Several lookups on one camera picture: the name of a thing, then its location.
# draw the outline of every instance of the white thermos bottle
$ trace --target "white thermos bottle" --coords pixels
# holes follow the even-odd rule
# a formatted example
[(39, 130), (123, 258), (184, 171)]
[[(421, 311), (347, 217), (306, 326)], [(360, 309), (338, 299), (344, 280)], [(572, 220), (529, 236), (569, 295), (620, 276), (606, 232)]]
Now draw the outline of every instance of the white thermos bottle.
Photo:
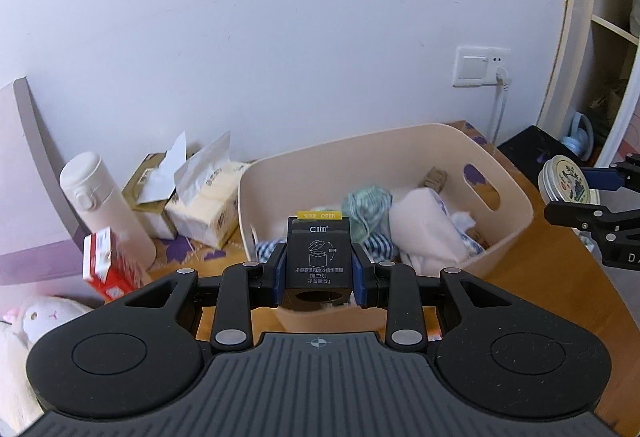
[(66, 163), (60, 173), (60, 188), (92, 232), (111, 227), (127, 258), (144, 270), (151, 266), (156, 246), (98, 154), (84, 152)]

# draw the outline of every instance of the white plush toy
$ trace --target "white plush toy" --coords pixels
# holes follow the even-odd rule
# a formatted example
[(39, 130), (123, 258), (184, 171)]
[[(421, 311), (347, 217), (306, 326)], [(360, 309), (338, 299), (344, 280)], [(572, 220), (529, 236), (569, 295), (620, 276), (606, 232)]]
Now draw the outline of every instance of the white plush toy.
[(27, 380), (29, 351), (47, 332), (89, 311), (73, 300), (37, 296), (4, 316), (6, 323), (0, 322), (0, 428), (4, 422), (20, 433), (42, 415)]

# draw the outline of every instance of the power socket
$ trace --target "power socket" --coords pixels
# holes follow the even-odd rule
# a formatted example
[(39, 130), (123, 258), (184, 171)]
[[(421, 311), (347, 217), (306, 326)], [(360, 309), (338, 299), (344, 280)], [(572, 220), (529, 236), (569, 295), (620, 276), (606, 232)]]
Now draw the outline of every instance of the power socket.
[(453, 69), (454, 87), (497, 85), (500, 67), (509, 67), (511, 49), (500, 47), (460, 46)]

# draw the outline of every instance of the yellow open tab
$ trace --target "yellow open tab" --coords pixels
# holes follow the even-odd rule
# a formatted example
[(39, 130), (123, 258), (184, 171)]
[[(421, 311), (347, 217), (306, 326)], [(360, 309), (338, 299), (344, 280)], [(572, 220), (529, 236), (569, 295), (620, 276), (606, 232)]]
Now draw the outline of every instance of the yellow open tab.
[(299, 211), (299, 221), (340, 221), (342, 212)]

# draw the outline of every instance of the white power cord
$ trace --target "white power cord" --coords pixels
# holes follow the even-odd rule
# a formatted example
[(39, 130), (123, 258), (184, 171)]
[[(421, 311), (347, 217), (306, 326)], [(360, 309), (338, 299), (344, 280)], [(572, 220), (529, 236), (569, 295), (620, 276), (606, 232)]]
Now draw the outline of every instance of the white power cord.
[[(509, 92), (509, 86), (511, 85), (511, 75), (509, 71), (507, 71), (506, 67), (499, 67), (495, 73), (495, 78), (498, 82), (498, 94), (494, 103), (494, 110), (491, 114), (491, 120), (489, 121), (489, 128), (487, 130), (487, 134), (491, 135), (491, 132), (494, 131), (494, 134), (491, 137), (491, 143), (495, 146), (495, 141), (498, 138), (498, 133), (500, 132), (500, 126), (502, 125), (502, 118), (504, 117), (504, 109), (507, 106), (507, 96)], [(494, 130), (494, 119), (495, 113), (498, 108), (498, 100), (502, 100), (502, 104), (500, 106), (500, 114), (498, 115), (498, 122), (495, 126)]]

